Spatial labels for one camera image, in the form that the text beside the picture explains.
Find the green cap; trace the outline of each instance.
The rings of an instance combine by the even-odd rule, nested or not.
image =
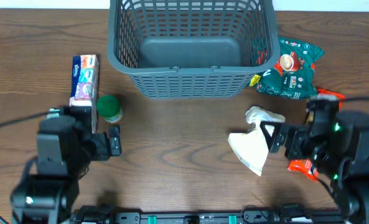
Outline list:
[[[97,100],[97,111],[104,118],[112,118],[121,112],[121,104],[115,96],[102,96]]]

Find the gray plastic basket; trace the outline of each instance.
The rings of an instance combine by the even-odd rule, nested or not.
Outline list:
[[[278,61],[272,0],[111,0],[107,56],[151,98],[236,95]]]

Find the small bottle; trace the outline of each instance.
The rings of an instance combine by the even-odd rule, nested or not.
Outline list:
[[[97,111],[109,123],[118,122],[123,115],[121,104],[111,95],[102,96],[97,100]]]

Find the white tissue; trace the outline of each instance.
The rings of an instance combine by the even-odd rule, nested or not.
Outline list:
[[[251,169],[255,174],[261,176],[261,171],[266,162],[269,149],[267,147],[266,138],[260,130],[260,122],[274,121],[285,122],[285,117],[280,114],[275,114],[266,111],[259,106],[254,106],[245,113],[246,121],[254,123],[255,129],[248,134],[231,133],[228,137],[236,156],[240,161]],[[274,127],[266,127],[268,133],[273,135]]]

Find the green led light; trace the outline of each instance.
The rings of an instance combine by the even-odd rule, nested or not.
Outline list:
[[[335,124],[335,131],[339,131],[340,130],[340,126],[338,123]]]

